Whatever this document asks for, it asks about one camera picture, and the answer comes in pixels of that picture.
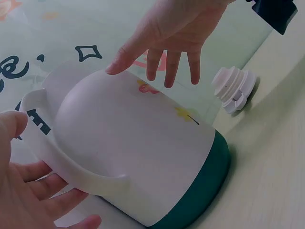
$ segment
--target jug handle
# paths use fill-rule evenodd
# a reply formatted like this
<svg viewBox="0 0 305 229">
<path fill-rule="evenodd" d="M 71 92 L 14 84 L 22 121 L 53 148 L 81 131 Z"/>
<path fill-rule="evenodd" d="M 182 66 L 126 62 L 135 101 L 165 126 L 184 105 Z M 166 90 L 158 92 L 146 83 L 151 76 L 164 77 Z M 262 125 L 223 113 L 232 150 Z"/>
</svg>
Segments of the jug handle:
<svg viewBox="0 0 305 229">
<path fill-rule="evenodd" d="M 47 91 L 40 89 L 24 96 L 20 111 L 43 107 L 47 104 Z M 56 147 L 28 116 L 28 124 L 21 137 L 33 153 L 44 161 L 54 172 L 75 188 L 93 195 L 107 196 L 127 188 L 129 177 L 106 177 L 95 174 L 77 164 Z"/>
</svg>

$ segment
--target finger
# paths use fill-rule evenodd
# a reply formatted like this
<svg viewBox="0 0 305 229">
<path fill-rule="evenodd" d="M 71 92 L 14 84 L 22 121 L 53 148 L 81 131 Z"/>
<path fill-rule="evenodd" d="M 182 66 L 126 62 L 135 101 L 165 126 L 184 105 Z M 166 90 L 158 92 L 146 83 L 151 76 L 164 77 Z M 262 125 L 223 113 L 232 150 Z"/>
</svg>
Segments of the finger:
<svg viewBox="0 0 305 229">
<path fill-rule="evenodd" d="M 65 182 L 56 173 L 49 175 L 41 180 L 27 183 L 33 194 L 38 200 L 48 199 L 67 186 Z"/>
<path fill-rule="evenodd" d="M 154 81 L 163 50 L 149 49 L 147 54 L 146 76 L 149 81 Z"/>
<path fill-rule="evenodd" d="M 79 205 L 87 196 L 87 193 L 74 188 L 59 196 L 42 200 L 41 203 L 51 219 L 55 221 Z"/>
<path fill-rule="evenodd" d="M 67 227 L 67 229 L 97 229 L 101 222 L 102 219 L 100 216 L 92 215 L 75 225 Z"/>
<path fill-rule="evenodd" d="M 25 129 L 28 123 L 28 118 L 25 113 L 18 111 L 9 111 L 0 114 L 0 127 L 4 128 L 9 140 L 18 137 Z"/>
<path fill-rule="evenodd" d="M 10 142 L 24 131 L 27 120 L 26 115 L 21 112 L 0 114 L 0 183 L 10 162 Z"/>
<path fill-rule="evenodd" d="M 166 88 L 171 88 L 173 86 L 178 71 L 180 57 L 181 52 L 167 52 L 166 74 L 164 82 L 164 86 Z"/>
<path fill-rule="evenodd" d="M 205 1 L 158 0 L 141 19 L 132 37 L 119 49 L 114 61 L 105 70 L 118 74 L 149 49 L 193 21 Z"/>
<path fill-rule="evenodd" d="M 48 175 L 52 169 L 43 161 L 21 165 L 14 163 L 24 182 L 35 181 Z"/>
<path fill-rule="evenodd" d="M 201 52 L 188 52 L 192 84 L 198 84 L 200 80 L 200 54 Z"/>
</svg>

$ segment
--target human hand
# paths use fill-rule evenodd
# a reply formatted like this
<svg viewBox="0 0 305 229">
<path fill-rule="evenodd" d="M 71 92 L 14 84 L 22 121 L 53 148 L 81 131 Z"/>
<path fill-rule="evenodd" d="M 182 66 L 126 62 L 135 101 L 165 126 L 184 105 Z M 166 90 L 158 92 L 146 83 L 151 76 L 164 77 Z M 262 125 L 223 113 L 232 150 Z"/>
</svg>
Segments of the human hand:
<svg viewBox="0 0 305 229">
<path fill-rule="evenodd" d="M 126 70 L 148 49 L 146 76 L 153 81 L 162 53 L 167 50 L 164 86 L 170 88 L 181 52 L 187 52 L 192 84 L 198 84 L 201 48 L 233 1 L 157 0 L 133 36 L 119 49 L 106 73 L 115 75 Z"/>
<path fill-rule="evenodd" d="M 30 165 L 10 162 L 10 142 L 23 132 L 26 124 L 24 113 L 0 114 L 0 225 L 4 229 L 55 229 L 54 221 L 88 194 L 72 189 L 52 197 L 67 183 L 57 174 L 42 178 L 51 172 L 44 162 Z M 93 215 L 68 228 L 97 229 L 100 223 L 101 218 Z"/>
</svg>

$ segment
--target dark green band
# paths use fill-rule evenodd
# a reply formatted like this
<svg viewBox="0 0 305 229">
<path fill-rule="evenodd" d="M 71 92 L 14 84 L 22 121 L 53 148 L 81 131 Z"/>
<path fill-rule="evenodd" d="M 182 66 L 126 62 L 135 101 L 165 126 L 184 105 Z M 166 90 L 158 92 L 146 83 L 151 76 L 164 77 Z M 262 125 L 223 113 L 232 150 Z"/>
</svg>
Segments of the dark green band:
<svg viewBox="0 0 305 229">
<path fill-rule="evenodd" d="M 227 175 L 230 154 L 224 137 L 216 131 L 204 165 L 181 200 L 159 222 L 149 229 L 184 229 L 210 205 Z"/>
</svg>

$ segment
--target printed tablecloth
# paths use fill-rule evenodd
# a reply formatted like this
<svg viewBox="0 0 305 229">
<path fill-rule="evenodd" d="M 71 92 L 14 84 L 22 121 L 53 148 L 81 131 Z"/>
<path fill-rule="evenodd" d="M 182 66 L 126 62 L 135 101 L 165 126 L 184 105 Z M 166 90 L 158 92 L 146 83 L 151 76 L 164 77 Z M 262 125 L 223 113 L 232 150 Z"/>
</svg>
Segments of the printed tablecloth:
<svg viewBox="0 0 305 229">
<path fill-rule="evenodd" d="M 105 68 L 133 33 L 153 0 L 0 0 L 0 111 L 16 107 L 29 91 L 67 60 L 91 72 Z M 176 83 L 163 87 L 166 52 L 152 86 L 212 124 L 220 108 L 210 86 L 217 71 L 242 67 L 270 32 L 243 0 L 228 7 L 202 53 L 202 76 L 193 86 L 186 55 Z M 145 80 L 146 54 L 129 69 Z"/>
</svg>

